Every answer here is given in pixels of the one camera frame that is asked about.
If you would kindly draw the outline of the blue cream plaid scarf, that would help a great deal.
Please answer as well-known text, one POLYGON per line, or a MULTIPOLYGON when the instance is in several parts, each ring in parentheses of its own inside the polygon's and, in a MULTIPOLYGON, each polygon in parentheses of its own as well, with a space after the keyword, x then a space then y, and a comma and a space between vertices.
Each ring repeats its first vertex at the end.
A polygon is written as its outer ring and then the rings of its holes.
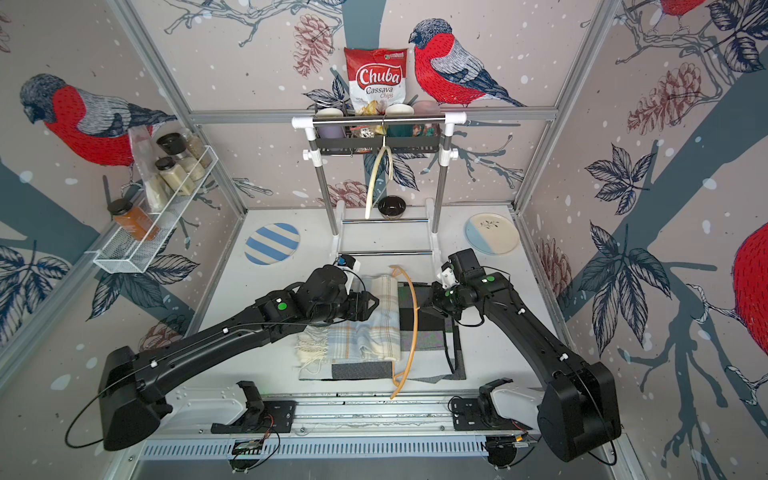
POLYGON ((401 359, 398 282, 391 275, 364 277, 363 282, 379 299, 378 307, 366 321, 308 327, 300 333, 296 356, 302 368, 401 359))

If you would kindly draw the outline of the cream wooden hanger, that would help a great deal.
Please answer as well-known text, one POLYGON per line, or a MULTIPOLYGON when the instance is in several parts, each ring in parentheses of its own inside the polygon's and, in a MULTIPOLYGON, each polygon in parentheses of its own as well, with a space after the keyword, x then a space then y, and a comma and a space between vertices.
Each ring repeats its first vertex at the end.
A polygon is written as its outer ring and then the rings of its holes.
POLYGON ((387 185, 394 176, 394 157, 390 146, 387 144, 387 132, 388 127, 383 124, 380 127, 379 134, 381 145, 376 150, 376 155, 373 156, 373 151, 370 151, 364 155, 364 167, 368 174, 364 213, 365 220, 369 220, 371 218, 371 212, 375 203, 374 194, 376 190, 376 183, 378 182, 380 172, 384 171, 386 173, 387 181, 385 182, 385 185, 387 185))

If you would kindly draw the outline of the black grey checkered scarf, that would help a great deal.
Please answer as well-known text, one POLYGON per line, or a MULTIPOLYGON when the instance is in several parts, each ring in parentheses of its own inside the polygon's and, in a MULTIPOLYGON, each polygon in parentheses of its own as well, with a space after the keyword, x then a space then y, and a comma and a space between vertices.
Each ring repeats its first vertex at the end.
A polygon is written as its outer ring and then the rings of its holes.
POLYGON ((443 315, 420 315, 413 322, 412 296, 405 283, 398 285, 401 359, 397 362, 335 362, 302 368, 302 381, 355 381, 390 379, 410 366, 408 378, 436 384, 467 378, 458 328, 443 315))

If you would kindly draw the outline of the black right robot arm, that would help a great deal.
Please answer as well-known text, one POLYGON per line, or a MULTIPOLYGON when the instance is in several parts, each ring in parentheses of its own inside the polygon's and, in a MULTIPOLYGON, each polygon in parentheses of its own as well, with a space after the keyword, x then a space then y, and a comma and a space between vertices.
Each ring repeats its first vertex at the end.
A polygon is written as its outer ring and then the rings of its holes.
POLYGON ((534 427, 562 461, 618 439, 621 421, 613 374, 585 361, 559 340, 501 273, 488 273, 471 249, 449 256, 432 284, 430 307, 459 320, 474 307, 515 345, 543 387, 534 427))

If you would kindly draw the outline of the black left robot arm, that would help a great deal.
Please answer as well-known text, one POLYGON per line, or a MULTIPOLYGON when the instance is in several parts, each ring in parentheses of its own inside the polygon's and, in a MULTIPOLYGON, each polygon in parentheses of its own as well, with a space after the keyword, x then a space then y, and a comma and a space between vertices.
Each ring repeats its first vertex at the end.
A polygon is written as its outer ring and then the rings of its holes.
POLYGON ((173 410, 168 393, 232 357, 309 326, 369 320, 379 298, 366 289, 349 290, 347 281, 346 271, 324 265, 306 281, 270 291, 233 317, 168 346, 112 351, 97 395, 103 448, 119 451, 147 439, 173 410))

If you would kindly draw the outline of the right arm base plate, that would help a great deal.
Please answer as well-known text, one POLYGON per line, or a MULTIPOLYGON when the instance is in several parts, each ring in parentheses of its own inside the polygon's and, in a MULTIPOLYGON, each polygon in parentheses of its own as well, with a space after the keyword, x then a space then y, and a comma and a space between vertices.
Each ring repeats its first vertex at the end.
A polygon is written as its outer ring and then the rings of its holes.
POLYGON ((524 423, 501 417, 486 400, 453 396, 447 402, 455 431, 529 431, 524 423))

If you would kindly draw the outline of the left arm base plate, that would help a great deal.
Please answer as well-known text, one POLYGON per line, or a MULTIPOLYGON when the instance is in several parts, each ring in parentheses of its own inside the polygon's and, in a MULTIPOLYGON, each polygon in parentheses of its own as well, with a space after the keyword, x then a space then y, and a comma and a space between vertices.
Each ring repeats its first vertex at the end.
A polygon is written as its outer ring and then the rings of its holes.
POLYGON ((296 401, 265 401, 261 407, 248 406, 246 411, 230 424, 213 423, 210 431, 218 435, 256 434, 267 431, 289 433, 297 406, 296 401))

